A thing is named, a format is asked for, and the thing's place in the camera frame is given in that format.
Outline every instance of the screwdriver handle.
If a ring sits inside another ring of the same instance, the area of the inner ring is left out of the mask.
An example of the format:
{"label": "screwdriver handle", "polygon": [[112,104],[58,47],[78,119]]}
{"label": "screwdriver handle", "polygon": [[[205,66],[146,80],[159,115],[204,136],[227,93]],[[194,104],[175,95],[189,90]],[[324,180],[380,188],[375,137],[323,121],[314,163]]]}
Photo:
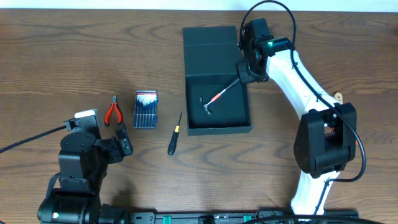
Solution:
{"label": "screwdriver handle", "polygon": [[177,139],[178,139],[178,134],[180,132],[180,126],[177,125],[175,127],[175,130],[173,132],[172,140],[170,141],[169,148],[167,149],[167,154],[172,156],[175,152],[175,148],[177,147]]}

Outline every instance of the hammer head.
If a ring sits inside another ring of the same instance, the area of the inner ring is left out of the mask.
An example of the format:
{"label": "hammer head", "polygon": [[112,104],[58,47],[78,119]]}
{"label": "hammer head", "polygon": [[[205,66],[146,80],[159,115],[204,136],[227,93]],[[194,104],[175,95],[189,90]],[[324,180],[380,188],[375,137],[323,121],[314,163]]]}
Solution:
{"label": "hammer head", "polygon": [[210,115],[211,111],[209,110],[207,103],[203,103],[203,98],[201,96],[200,96],[200,103],[203,109],[205,109],[205,111],[207,112],[207,114]]}

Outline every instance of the wood surface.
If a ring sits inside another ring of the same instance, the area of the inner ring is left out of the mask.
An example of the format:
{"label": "wood surface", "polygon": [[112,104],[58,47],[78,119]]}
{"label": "wood surface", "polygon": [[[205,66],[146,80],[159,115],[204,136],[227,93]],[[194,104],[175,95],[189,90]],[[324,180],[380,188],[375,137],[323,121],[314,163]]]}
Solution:
{"label": "wood surface", "polygon": [[[117,94],[134,154],[109,166],[103,203],[158,212],[287,207],[300,173],[293,154],[299,119],[273,81],[249,86],[249,134],[187,136],[182,28],[239,26],[244,13],[0,10],[0,147],[61,126],[77,111],[98,108],[104,117]],[[368,156],[363,178],[333,184],[325,208],[397,223],[398,14],[294,15],[304,65],[326,91],[355,106]],[[254,12],[248,21],[259,17],[276,37],[291,38],[287,13]],[[135,91],[153,89],[160,98],[158,126],[133,129]],[[170,157],[180,111],[178,148]],[[101,132],[106,138],[113,129]],[[66,134],[0,154],[0,220],[39,222],[37,209],[59,171]],[[340,177],[358,173],[358,148],[356,155]]]}

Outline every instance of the hammer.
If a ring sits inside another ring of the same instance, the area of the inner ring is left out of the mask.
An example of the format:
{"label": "hammer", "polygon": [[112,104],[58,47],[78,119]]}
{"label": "hammer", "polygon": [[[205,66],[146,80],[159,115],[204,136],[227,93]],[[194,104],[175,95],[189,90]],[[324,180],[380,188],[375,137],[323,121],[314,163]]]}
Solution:
{"label": "hammer", "polygon": [[210,105],[210,103],[216,101],[216,100],[221,96],[221,94],[223,94],[223,93],[224,93],[225,91],[227,91],[229,88],[231,88],[232,86],[234,86],[235,84],[237,84],[238,81],[239,81],[239,77],[236,78],[233,82],[231,82],[231,84],[229,84],[223,91],[221,91],[221,92],[219,92],[217,95],[215,95],[208,103],[203,104],[203,98],[202,98],[201,96],[199,97],[199,98],[200,98],[200,103],[202,104],[203,109],[205,109],[205,111],[207,112],[208,115],[211,114],[211,111],[210,111],[209,108],[208,108],[209,105]]}

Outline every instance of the yellow and black screwdriver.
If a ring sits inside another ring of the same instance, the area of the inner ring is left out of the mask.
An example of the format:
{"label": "yellow and black screwdriver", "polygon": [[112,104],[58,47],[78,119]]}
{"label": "yellow and black screwdriver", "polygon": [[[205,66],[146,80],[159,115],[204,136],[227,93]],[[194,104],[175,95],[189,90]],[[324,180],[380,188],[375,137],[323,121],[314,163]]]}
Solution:
{"label": "yellow and black screwdriver", "polygon": [[174,129],[172,140],[170,141],[170,144],[169,144],[169,148],[167,149],[167,153],[170,156],[172,156],[174,154],[175,148],[177,147],[177,139],[178,139],[178,134],[180,132],[181,117],[182,117],[182,112],[180,114],[180,119],[178,121],[178,125],[176,125],[176,127]]}

